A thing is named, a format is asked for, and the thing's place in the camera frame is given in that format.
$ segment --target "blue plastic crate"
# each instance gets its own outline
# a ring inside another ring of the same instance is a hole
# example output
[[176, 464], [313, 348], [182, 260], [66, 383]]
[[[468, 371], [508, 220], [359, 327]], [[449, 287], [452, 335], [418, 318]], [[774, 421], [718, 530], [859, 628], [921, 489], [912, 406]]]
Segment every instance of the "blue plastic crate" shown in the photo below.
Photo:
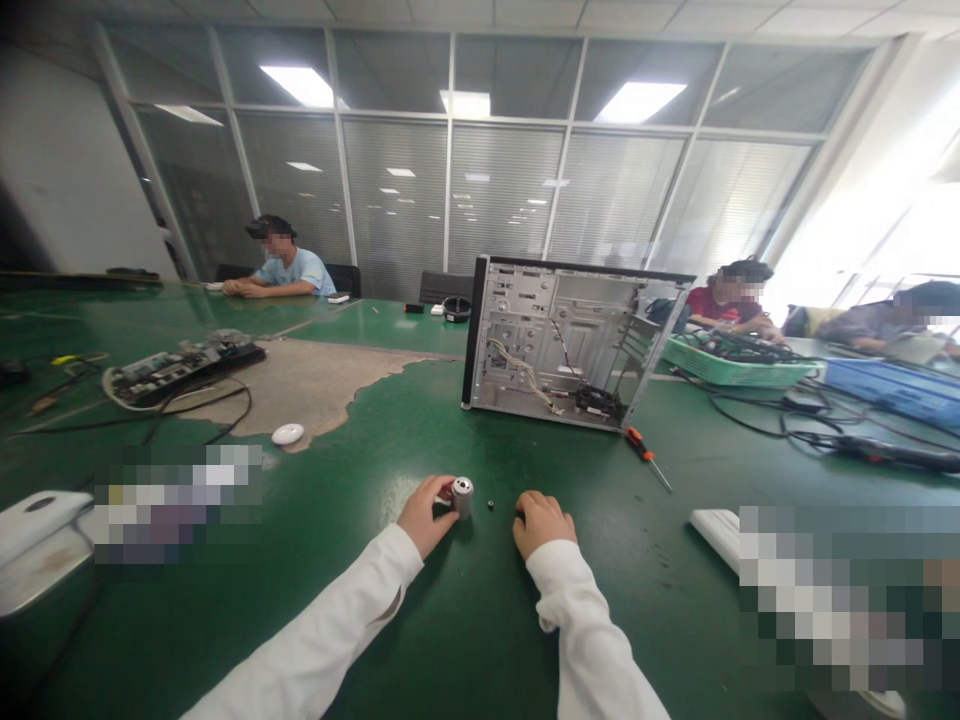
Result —
[[879, 360], [827, 360], [827, 385], [936, 425], [960, 428], [960, 378], [927, 375]]

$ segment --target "headphones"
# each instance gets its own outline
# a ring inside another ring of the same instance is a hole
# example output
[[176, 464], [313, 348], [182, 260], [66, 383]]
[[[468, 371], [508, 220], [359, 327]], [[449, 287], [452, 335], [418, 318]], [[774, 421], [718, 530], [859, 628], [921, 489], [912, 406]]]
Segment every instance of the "headphones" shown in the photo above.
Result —
[[297, 237], [297, 231], [293, 229], [293, 226], [279, 215], [261, 215], [247, 225], [244, 230], [254, 240], [266, 240], [271, 231], [289, 235], [293, 239]]

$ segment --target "hand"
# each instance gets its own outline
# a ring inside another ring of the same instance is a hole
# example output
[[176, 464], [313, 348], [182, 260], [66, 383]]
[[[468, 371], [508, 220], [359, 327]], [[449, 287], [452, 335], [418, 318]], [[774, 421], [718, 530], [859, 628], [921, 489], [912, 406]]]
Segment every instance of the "hand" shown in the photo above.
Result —
[[522, 510], [526, 516], [526, 521], [520, 518], [513, 521], [513, 539], [524, 562], [533, 555], [534, 550], [551, 540], [577, 542], [573, 518], [560, 509], [556, 498], [544, 497], [543, 493], [536, 490], [527, 490], [517, 500], [517, 510]]
[[267, 292], [267, 288], [260, 287], [255, 283], [243, 283], [237, 291], [237, 294], [240, 297], [255, 298], [255, 297], [267, 297], [270, 293]]
[[410, 536], [413, 544], [420, 551], [420, 558], [427, 559], [433, 552], [447, 531], [460, 519], [460, 513], [448, 512], [440, 518], [433, 519], [433, 502], [439, 495], [444, 500], [452, 497], [450, 486], [456, 478], [453, 475], [431, 475], [420, 487], [413, 491], [403, 506], [397, 525]]

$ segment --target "fluorescent light panel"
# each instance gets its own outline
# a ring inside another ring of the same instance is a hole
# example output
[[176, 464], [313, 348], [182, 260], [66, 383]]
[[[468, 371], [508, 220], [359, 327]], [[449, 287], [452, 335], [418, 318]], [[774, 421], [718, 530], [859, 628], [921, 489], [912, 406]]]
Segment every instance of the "fluorescent light panel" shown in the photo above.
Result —
[[214, 120], [212, 117], [207, 117], [199, 110], [194, 110], [189, 105], [154, 105], [161, 110], [166, 110], [171, 115], [176, 115], [181, 120], [186, 120], [187, 122], [197, 122], [201, 125], [218, 125], [223, 127], [223, 123], [217, 120]]
[[293, 95], [301, 105], [333, 107], [333, 88], [313, 68], [261, 65], [260, 69]]
[[287, 165], [289, 165], [290, 167], [295, 167], [297, 170], [308, 170], [310, 172], [323, 172], [323, 170], [321, 170], [318, 167], [314, 167], [310, 163], [291, 162], [290, 160], [287, 160]]
[[[450, 112], [450, 91], [441, 90], [443, 109]], [[490, 93], [453, 91], [453, 114], [458, 117], [490, 117]]]
[[624, 83], [595, 118], [598, 122], [641, 123], [686, 89], [681, 83]]

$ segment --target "white mouse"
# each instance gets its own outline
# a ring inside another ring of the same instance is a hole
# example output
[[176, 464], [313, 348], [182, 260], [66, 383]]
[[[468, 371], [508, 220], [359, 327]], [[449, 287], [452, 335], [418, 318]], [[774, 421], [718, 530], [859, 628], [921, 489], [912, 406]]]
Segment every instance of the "white mouse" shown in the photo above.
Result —
[[289, 445], [303, 437], [303, 425], [289, 423], [273, 431], [272, 440], [277, 445]]

